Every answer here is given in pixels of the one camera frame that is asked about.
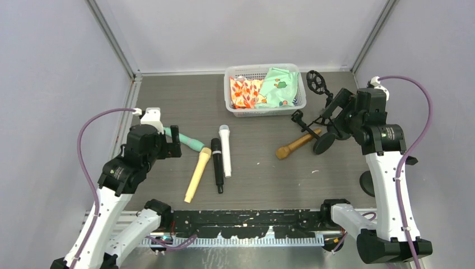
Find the green microphone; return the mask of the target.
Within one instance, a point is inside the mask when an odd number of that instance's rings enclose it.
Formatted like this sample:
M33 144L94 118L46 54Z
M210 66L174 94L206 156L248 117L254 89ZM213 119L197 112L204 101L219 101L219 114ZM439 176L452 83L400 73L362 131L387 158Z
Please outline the green microphone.
M196 152L200 152L205 147L204 143L201 141L190 138L182 133L179 133L179 139L182 144Z

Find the gold brown microphone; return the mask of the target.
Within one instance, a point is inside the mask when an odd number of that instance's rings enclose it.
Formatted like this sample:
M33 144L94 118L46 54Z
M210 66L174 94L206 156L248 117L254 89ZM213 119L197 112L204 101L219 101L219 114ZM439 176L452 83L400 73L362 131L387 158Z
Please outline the gold brown microphone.
M293 142L287 145L281 146L280 148L276 150L277 158L282 160L289 157L293 152L295 152L296 150L301 148L303 145L310 142L312 139L314 139L314 137L310 133L307 133L301 136L300 138L294 140Z

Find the black round-base mic stand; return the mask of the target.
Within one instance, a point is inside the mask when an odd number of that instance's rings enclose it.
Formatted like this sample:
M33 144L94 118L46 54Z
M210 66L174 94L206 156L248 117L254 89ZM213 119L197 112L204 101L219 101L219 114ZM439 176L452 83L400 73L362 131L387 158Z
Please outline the black round-base mic stand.
M313 152L316 155L320 155L326 152L336 140L336 135L331 132L327 132L322 135L317 134L309 126L307 126L307 124L302 120L302 118L303 118L303 112L301 110L296 110L291 115L291 120L297 123L302 128L302 131L307 131L308 134L310 134L314 139L316 139L316 142L314 143L314 146L313 146Z

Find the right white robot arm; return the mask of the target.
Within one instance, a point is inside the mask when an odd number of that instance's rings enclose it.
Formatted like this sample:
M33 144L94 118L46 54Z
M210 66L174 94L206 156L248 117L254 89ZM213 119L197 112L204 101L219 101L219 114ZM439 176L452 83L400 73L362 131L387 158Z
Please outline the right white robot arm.
M333 121L335 129L361 146L374 188L377 222L362 216L346 199L325 200L321 208L327 223L356 239L358 254L366 264L416 261L433 253L432 243L421 238L412 214L404 132L401 126L386 122L387 100L382 89L364 88L353 94L342 88L324 109L332 114L340 107Z

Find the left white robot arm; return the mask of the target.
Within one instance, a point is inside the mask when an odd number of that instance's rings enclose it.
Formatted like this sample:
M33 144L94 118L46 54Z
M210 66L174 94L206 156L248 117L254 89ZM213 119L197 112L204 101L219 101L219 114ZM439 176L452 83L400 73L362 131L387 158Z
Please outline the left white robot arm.
M168 228L171 207L156 199L146 202L141 214L119 235L112 236L125 206L156 160L181 157L179 127L171 126L171 142L149 124L130 128L121 153L103 166L98 181L98 201L69 253L51 268L119 268L125 258L151 232Z

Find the cream yellow microphone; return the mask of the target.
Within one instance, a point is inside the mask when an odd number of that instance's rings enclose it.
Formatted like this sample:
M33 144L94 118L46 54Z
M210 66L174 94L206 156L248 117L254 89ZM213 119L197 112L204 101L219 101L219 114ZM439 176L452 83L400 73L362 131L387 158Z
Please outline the cream yellow microphone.
M188 189L185 194L184 201L186 203L191 203L192 199L194 198L194 195L197 191L199 182L201 181L201 177L203 175L203 172L206 168L206 165L211 158L211 149L208 147L204 147L201 149L199 156L198 156L198 162L195 167L195 170L193 172L193 175L191 177L190 183L188 185Z

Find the black microphone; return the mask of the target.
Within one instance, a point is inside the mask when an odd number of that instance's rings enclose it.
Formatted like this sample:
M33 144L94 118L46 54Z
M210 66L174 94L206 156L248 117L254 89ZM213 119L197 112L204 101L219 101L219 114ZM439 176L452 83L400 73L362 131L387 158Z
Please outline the black microphone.
M211 140L211 151L212 151L213 168L214 168L215 183L216 183L217 191L218 191L218 194L222 194L223 185L224 185L224 174L223 174L222 147L221 147L221 141L219 138L213 138Z

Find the white microphone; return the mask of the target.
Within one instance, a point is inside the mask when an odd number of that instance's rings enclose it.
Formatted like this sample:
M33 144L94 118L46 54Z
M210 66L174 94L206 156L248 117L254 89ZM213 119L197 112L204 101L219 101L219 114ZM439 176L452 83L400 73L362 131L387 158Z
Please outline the white microphone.
M222 157L223 157L223 172L226 178L231 177L231 154L230 154L230 129L228 125L221 125L218 134L221 140Z

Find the green patterned cloth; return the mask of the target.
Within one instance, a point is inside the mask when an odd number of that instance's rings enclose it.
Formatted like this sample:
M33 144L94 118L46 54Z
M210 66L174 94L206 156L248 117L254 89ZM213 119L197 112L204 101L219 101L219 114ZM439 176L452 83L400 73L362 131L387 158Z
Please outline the green patterned cloth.
M297 72L272 67L263 80L260 93L267 98L266 104L257 104L257 109L294 106L298 90Z

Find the white plastic basket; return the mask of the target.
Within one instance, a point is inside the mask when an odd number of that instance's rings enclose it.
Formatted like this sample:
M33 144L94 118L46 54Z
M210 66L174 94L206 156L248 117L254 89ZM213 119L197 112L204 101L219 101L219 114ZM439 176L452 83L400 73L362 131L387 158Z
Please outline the white plastic basket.
M291 63L232 66L223 81L226 109L236 117L290 115L306 105L300 70Z

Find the orange patterned cloth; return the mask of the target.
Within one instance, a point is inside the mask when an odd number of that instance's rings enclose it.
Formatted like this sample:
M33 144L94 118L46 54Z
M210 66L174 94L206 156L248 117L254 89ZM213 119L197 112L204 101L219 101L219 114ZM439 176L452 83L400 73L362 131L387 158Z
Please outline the orange patterned cloth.
M230 96L234 109L254 109L266 104L267 98L260 93L263 80L249 80L243 76L230 77Z

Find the black tripod shock-mount stand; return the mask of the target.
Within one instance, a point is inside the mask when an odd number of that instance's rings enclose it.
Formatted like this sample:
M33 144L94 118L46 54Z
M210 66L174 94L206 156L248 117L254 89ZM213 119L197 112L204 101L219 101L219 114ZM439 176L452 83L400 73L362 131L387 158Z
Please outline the black tripod shock-mount stand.
M317 95L326 95L325 100L325 109L333 101L334 94L328 90L326 81L324 77L317 71L311 70L306 74L306 82L308 88ZM331 119L329 117L319 116L317 119L312 121L308 126L310 127L313 124L320 126L329 126L331 125Z

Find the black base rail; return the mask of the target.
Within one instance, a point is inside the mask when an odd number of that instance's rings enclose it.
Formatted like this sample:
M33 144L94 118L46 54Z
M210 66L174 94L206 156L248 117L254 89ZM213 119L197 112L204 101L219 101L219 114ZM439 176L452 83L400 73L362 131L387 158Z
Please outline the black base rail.
M168 227L182 238L194 234L199 238L264 238L274 232L278 239L311 238L317 232L340 234L341 229L322 222L321 213L311 209L292 210L176 210Z

